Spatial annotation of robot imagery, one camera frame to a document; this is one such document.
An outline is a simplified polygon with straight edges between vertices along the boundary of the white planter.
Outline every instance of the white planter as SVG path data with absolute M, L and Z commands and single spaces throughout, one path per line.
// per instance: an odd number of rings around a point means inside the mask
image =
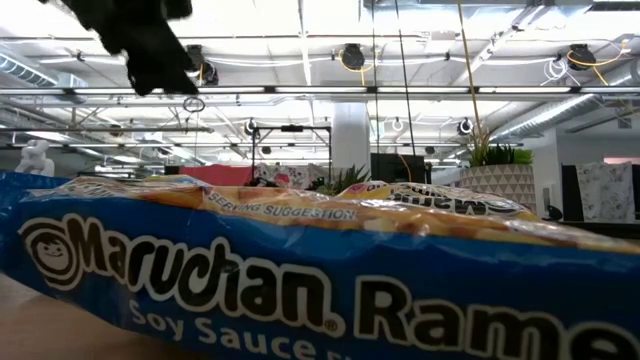
M 531 165 L 488 165 L 464 169 L 460 187 L 518 202 L 536 213 L 536 188 Z

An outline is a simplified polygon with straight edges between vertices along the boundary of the ramen noodle package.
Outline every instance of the ramen noodle package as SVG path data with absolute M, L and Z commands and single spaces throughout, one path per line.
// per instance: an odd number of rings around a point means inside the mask
M 536 219 L 528 208 L 515 201 L 469 189 L 440 185 L 387 184 L 383 181 L 371 181 L 352 185 L 338 195 L 338 198 L 394 200 L 454 214 Z
M 639 359 L 635 244 L 378 196 L 183 180 L 30 191 L 2 213 L 0 268 L 222 360 Z

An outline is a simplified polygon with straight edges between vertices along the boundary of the white figurine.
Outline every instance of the white figurine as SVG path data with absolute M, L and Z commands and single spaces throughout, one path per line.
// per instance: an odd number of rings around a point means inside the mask
M 16 172 L 53 176 L 55 164 L 46 157 L 45 152 L 48 149 L 49 143 L 46 140 L 29 140 L 27 146 L 22 149 L 22 160 Z

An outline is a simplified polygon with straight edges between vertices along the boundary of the table surface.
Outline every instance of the table surface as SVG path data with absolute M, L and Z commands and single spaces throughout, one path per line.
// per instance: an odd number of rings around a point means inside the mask
M 111 326 L 0 274 L 0 358 L 12 360 L 204 359 Z

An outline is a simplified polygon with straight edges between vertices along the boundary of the maruchan logo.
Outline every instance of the maruchan logo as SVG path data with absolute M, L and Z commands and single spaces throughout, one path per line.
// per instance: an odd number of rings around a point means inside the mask
M 62 221 L 35 218 L 19 233 L 45 281 L 74 289 L 88 273 L 115 278 L 132 292 L 174 299 L 191 312 L 220 308 L 231 317 L 281 321 L 338 338 L 344 319 L 332 312 L 331 282 L 313 267 L 242 259 L 218 237 L 209 248 L 191 248 L 153 236 L 129 239 L 105 230 L 95 218 L 65 215 Z

